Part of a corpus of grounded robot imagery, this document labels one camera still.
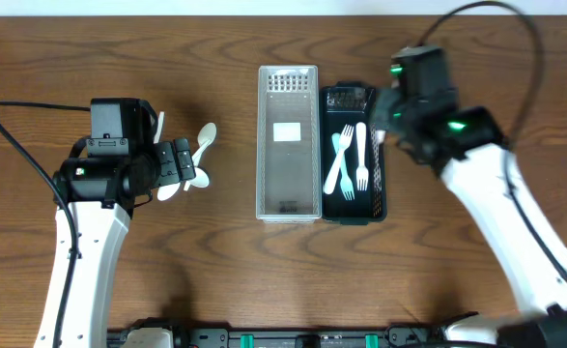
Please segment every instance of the green tape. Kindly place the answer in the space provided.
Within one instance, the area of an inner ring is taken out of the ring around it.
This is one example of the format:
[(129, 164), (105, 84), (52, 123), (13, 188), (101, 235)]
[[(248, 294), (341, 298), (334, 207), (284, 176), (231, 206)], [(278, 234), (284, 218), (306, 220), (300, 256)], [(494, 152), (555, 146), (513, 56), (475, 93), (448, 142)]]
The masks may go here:
[(364, 336), (367, 348), (380, 348), (380, 339), (376, 334), (367, 334)]
[(252, 334), (241, 335), (241, 348), (253, 348), (253, 335)]

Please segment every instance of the white fork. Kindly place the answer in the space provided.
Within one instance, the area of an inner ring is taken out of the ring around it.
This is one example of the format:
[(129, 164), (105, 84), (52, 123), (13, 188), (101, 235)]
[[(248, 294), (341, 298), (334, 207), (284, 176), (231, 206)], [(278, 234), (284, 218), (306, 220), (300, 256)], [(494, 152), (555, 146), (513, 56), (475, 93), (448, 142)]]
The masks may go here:
[[(335, 133), (332, 135), (332, 146), (334, 146), (334, 152), (339, 151), (339, 138), (341, 134)], [(345, 200), (354, 200), (354, 184), (350, 175), (348, 174), (348, 166), (345, 163), (345, 156), (341, 159), (341, 181), (339, 182), (339, 187), (341, 188), (341, 193)]]
[(331, 194), (334, 191), (334, 187), (337, 185), (337, 177), (339, 176), (339, 168), (341, 167), (341, 159), (345, 154), (345, 151), (352, 144), (352, 136), (354, 135), (354, 127), (350, 125), (345, 125), (343, 131), (341, 131), (341, 136), (339, 137), (339, 152), (334, 158), (334, 162), (330, 167), (328, 176), (326, 177), (326, 182), (324, 183), (324, 193)]
[(367, 190), (369, 169), (364, 166), (364, 145), (367, 140), (367, 126), (362, 122), (356, 124), (356, 142), (358, 143), (358, 169), (356, 170), (356, 189)]

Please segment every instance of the wood grain surface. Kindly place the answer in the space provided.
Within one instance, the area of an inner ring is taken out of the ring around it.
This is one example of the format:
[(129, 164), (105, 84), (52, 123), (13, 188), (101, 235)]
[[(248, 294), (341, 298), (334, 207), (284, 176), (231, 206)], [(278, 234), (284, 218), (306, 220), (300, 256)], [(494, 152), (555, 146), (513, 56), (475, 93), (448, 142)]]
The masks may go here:
[[(109, 325), (149, 316), (237, 328), (378, 327), (467, 310), (516, 313), (508, 283), (468, 213), (433, 176), (386, 151), (388, 218), (364, 227), (264, 225), (255, 218), (257, 71), (315, 64), (320, 83), (389, 83), (389, 56), (433, 17), (0, 18), (0, 100), (88, 105), (136, 97), (166, 113), (163, 138), (215, 122), (208, 189), (139, 208), (115, 277)], [(567, 244), (567, 17), (538, 17), (547, 78), (520, 165)], [(447, 48), (464, 105), (505, 129), (529, 75), (513, 17), (458, 17)], [(48, 172), (88, 134), (79, 112), (4, 108), (0, 118)], [(0, 346), (34, 342), (55, 245), (52, 194), (0, 135)]]

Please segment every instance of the black cable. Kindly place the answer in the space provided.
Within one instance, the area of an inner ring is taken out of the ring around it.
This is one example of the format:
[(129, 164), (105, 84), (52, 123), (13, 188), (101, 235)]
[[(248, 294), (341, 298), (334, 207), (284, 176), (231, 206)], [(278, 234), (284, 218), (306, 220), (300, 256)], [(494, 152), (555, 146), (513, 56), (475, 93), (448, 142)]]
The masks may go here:
[(524, 101), (522, 102), (522, 106), (520, 107), (519, 112), (515, 118), (515, 122), (513, 123), (511, 133), (508, 139), (504, 140), (504, 144), (503, 144), (507, 150), (504, 153), (503, 164), (502, 164), (504, 179), (506, 181), (508, 194), (515, 203), (515, 207), (517, 208), (519, 215), (522, 217), (522, 220), (524, 221), (527, 230), (532, 235), (532, 238), (534, 238), (534, 240), (541, 248), (541, 250), (543, 250), (545, 256), (547, 256), (547, 258), (550, 260), (557, 273), (560, 275), (560, 277), (562, 277), (562, 279), (564, 279), (564, 282), (566, 282), (567, 284), (567, 271), (562, 267), (562, 265), (560, 265), (560, 263), (557, 261), (557, 259), (552, 254), (552, 252), (549, 250), (547, 245), (545, 245), (545, 242), (543, 242), (543, 239), (538, 235), (538, 232), (536, 232), (536, 229), (530, 222), (529, 218), (527, 218), (527, 216), (525, 215), (524, 209), (522, 208), (515, 194), (515, 186), (511, 181), (511, 177), (508, 169), (509, 157), (511, 157), (512, 154), (514, 154), (515, 152), (515, 146), (517, 144), (517, 141), (519, 140), (520, 133), (524, 128), (525, 120), (529, 116), (529, 110), (534, 104), (534, 102), (536, 102), (536, 98), (541, 88), (541, 84), (543, 82), (543, 75), (545, 72), (545, 52), (543, 47), (543, 41), (541, 40), (541, 35), (538, 31), (538, 28), (536, 27), (536, 24), (534, 24), (534, 21), (531, 19), (531, 17), (527, 16), (526, 14), (522, 13), (520, 10), (518, 10), (517, 8), (511, 5), (500, 3), (497, 1), (479, 1), (464, 5), (440, 17), (425, 32), (425, 34), (423, 34), (420, 37), (420, 40), (418, 41), (418, 45), (424, 45), (427, 39), (429, 39), (429, 36), (431, 36), (431, 34), (434, 33), (442, 23), (444, 23), (448, 18), (452, 17), (454, 14), (464, 10), (468, 10), (476, 7), (482, 7), (482, 6), (501, 7), (503, 9), (507, 9), (515, 13), (517, 15), (517, 19), (524, 25), (525, 29), (527, 29), (527, 32), (532, 41), (534, 55), (533, 55), (532, 75), (530, 77), (528, 90), (525, 93)]
[[(41, 107), (41, 108), (50, 108), (50, 109), (59, 109), (59, 110), (75, 110), (75, 111), (90, 111), (89, 107), (82, 107), (82, 106), (66, 106), (66, 105), (55, 105), (55, 104), (47, 104), (47, 103), (40, 103), (40, 102), (28, 102), (28, 101), (0, 101), (0, 106), (28, 106), (28, 107)], [(79, 239), (77, 237), (76, 229), (74, 226), (74, 220), (72, 219), (71, 211), (69, 210), (69, 206), (65, 202), (64, 198), (62, 198), (62, 194), (60, 190), (55, 186), (51, 178), (47, 175), (44, 169), (41, 167), (40, 164), (36, 162), (36, 160), (28, 154), (28, 152), (19, 144), (16, 139), (0, 124), (0, 132), (4, 137), (16, 148), (17, 151), (30, 163), (34, 169), (41, 175), (43, 180), (47, 183), (47, 185), (53, 191), (55, 195), (58, 205), (60, 209), (64, 211), (67, 216), (67, 221), (69, 223), (69, 229), (71, 230), (71, 249), (69, 250), (69, 267), (67, 269), (67, 278), (64, 282), (64, 289), (62, 290), (62, 298), (60, 299), (60, 307), (58, 308), (58, 316), (55, 322), (55, 330), (53, 333), (53, 347), (57, 348), (60, 346), (60, 338), (62, 335), (62, 324), (64, 322), (64, 313), (67, 308), (67, 301), (69, 300), (69, 292), (71, 290), (71, 283), (72, 283), (72, 275), (74, 273), (74, 266), (77, 261), (77, 257), (79, 255)]]
[(427, 343), (412, 343), (397, 346), (397, 348), (448, 348), (448, 347), (461, 347), (461, 348), (510, 348), (505, 345), (495, 345), (490, 343), (481, 342), (468, 342), (468, 341), (444, 341), (444, 342), (427, 342)]

